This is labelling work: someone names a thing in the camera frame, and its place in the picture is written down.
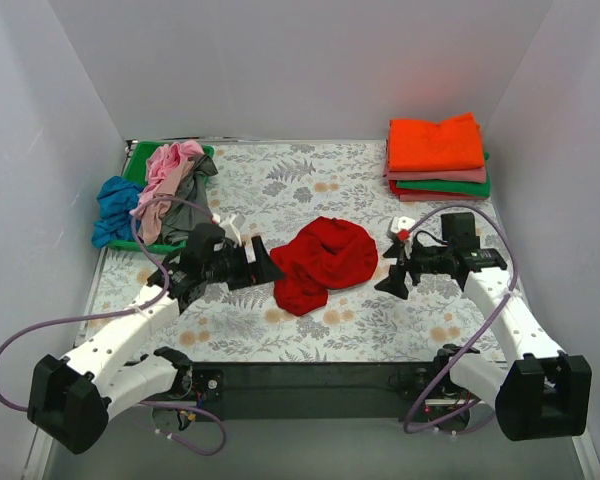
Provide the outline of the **red t shirt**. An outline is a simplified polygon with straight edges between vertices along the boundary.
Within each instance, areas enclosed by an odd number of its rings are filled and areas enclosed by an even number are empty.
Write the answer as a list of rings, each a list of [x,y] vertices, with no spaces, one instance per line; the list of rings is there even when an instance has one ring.
[[[390,191],[396,196],[409,195],[411,193],[411,191],[409,189],[400,188],[397,185],[396,181],[389,180],[388,185],[389,185]]]
[[[277,306],[303,316],[327,304],[329,292],[371,279],[378,264],[374,239],[352,222],[318,217],[270,252],[284,278],[274,282]]]

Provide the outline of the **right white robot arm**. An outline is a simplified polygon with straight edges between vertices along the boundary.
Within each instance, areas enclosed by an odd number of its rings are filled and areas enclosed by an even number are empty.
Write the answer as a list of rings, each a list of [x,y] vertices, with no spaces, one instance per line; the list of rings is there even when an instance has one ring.
[[[486,361],[471,342],[443,346],[434,359],[424,401],[435,389],[444,397],[468,391],[494,412],[502,433],[512,441],[577,437],[587,423],[592,370],[581,355],[569,355],[540,326],[517,297],[514,275],[495,249],[476,235],[448,238],[424,246],[406,230],[395,234],[386,257],[395,259],[376,290],[405,299],[405,281],[422,275],[447,275],[485,318],[507,362],[501,370]]]

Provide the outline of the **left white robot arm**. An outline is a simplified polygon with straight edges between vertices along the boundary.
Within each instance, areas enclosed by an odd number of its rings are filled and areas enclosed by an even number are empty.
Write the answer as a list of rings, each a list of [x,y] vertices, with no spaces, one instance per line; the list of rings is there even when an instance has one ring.
[[[70,452],[81,454],[102,436],[110,420],[140,402],[217,397],[221,374],[196,371],[178,350],[161,347],[137,363],[131,357],[200,299],[207,286],[223,283],[238,290],[283,279],[262,239],[253,237],[251,246],[253,259],[222,227],[196,226],[185,246],[168,254],[149,277],[129,313],[62,358],[47,355],[37,363],[28,419]]]

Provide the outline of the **folded light pink t shirt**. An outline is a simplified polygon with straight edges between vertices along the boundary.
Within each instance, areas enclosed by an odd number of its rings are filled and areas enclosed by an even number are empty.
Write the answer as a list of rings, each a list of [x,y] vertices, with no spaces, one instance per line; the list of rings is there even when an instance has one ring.
[[[398,198],[402,202],[444,202],[444,201],[453,201],[453,202],[478,202],[488,200],[488,197],[476,197],[476,196],[466,196],[466,195],[451,195],[451,194],[434,194],[434,193],[424,193],[424,194],[400,194]]]

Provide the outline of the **folded red t shirt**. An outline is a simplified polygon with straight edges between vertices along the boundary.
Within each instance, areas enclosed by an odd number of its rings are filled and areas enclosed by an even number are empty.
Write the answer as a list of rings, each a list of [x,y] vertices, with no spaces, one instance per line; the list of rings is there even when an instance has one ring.
[[[389,185],[390,191],[396,196],[409,195],[411,193],[411,191],[409,189],[400,188],[397,185],[396,181],[389,180],[388,185]]]

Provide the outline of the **folded green t shirt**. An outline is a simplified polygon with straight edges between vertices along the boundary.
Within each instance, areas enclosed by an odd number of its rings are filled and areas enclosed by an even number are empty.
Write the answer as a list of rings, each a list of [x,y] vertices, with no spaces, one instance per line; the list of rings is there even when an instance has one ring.
[[[484,153],[484,164],[487,165],[490,155]],[[476,197],[489,197],[491,194],[491,182],[487,172],[487,180],[485,183],[470,183],[470,182],[459,182],[459,181],[441,181],[441,180],[428,180],[428,181],[396,181],[397,185],[403,189],[409,189],[410,194],[451,194],[451,195],[466,195]]]

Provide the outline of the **floral table mat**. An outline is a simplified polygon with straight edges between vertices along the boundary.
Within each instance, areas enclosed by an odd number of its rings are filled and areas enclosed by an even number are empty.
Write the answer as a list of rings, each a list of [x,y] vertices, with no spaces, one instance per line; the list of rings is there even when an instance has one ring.
[[[362,226],[385,251],[393,217],[423,218],[430,211],[427,203],[405,203],[390,192],[379,141],[219,143],[214,161],[219,172],[207,184],[210,208],[242,215],[243,239],[260,236],[267,249],[324,216]],[[482,322],[444,275],[424,277],[407,300],[372,283],[335,291],[324,307],[302,317],[279,308],[270,285],[236,291],[213,285],[141,352],[169,346],[197,362],[428,361],[446,343],[474,339],[484,357],[502,362],[495,336],[480,332]]]

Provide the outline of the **folded orange t shirt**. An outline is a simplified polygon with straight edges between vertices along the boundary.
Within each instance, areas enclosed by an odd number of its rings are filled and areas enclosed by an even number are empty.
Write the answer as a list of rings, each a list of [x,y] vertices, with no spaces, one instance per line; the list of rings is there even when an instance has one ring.
[[[391,171],[472,170],[485,164],[480,125],[472,113],[441,122],[395,118],[389,123]]]

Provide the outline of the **blue t shirt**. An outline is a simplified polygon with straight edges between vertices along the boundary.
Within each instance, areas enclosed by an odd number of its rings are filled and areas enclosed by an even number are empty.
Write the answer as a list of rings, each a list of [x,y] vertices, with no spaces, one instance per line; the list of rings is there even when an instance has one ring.
[[[113,241],[132,241],[132,215],[144,187],[120,176],[108,179],[102,186],[97,202],[99,218],[93,223],[91,243],[103,248]]]

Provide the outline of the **green plastic tray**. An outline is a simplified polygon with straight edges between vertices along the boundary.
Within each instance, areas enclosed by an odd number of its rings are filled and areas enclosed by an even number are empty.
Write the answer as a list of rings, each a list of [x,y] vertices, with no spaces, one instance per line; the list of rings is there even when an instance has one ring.
[[[155,190],[159,188],[163,180],[170,175],[174,168],[180,164],[184,165],[184,157],[187,152],[197,155],[194,150],[196,152],[201,150],[204,155],[213,159],[215,152],[213,147],[207,145],[200,146],[199,144],[195,147],[193,143],[196,142],[192,140],[185,141],[182,144],[184,145],[182,154],[174,153],[176,152],[174,150],[176,147],[171,147],[172,144],[179,144],[179,142],[141,141],[135,145],[121,178],[142,187],[137,200],[138,203],[142,204],[145,200],[153,198]],[[114,238],[112,234],[111,240],[106,246],[118,250],[140,251],[138,243],[130,233],[129,225],[126,224],[126,226],[122,227],[124,230],[122,233],[125,233],[125,235],[128,233],[129,239],[126,239],[126,236],[124,239],[118,239],[117,236]],[[160,242],[160,240],[155,240],[151,245],[148,245],[148,251],[153,254],[166,255],[184,245],[184,241],[174,245]]]

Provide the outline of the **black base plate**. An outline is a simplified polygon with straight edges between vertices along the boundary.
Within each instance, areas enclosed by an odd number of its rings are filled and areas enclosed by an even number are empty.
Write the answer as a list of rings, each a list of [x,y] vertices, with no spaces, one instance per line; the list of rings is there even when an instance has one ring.
[[[197,363],[184,399],[222,420],[401,420],[433,376],[431,362]]]

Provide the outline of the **aluminium frame rail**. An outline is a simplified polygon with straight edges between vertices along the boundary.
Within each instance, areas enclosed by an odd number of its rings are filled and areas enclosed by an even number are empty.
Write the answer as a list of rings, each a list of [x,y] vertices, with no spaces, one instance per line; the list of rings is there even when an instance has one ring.
[[[491,423],[475,433],[407,435],[391,419],[232,421],[203,457],[148,429],[140,411],[88,452],[59,444],[30,479],[600,479],[588,436],[514,443]]]

